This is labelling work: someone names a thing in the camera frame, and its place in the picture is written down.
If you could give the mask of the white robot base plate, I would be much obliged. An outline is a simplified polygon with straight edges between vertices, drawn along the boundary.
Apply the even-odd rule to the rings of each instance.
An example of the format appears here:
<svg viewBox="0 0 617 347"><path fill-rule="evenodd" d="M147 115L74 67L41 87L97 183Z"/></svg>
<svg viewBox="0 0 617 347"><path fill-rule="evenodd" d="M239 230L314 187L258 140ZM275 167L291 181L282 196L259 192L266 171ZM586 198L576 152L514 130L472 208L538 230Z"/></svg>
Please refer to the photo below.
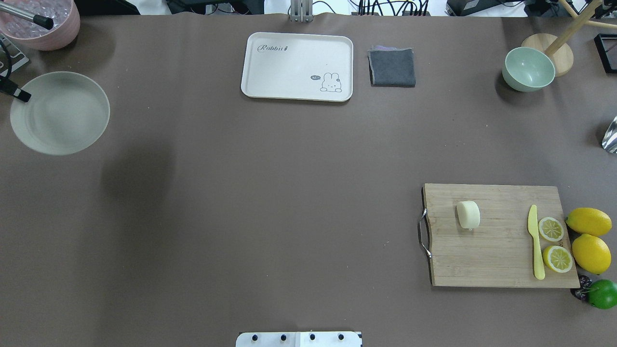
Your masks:
<svg viewBox="0 0 617 347"><path fill-rule="evenodd" d="M236 338L236 347L362 347L361 332L245 332Z"/></svg>

